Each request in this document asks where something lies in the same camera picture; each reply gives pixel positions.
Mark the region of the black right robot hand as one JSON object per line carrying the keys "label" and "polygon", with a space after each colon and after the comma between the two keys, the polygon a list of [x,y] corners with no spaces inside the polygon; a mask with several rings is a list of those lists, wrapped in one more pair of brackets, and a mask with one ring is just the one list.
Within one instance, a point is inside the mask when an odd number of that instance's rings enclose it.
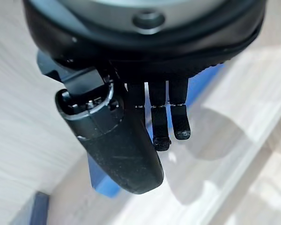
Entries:
{"label": "black right robot hand", "polygon": [[64,85],[60,116],[121,188],[163,182],[158,152],[191,136],[188,80],[259,35],[264,0],[25,0],[41,73]]}

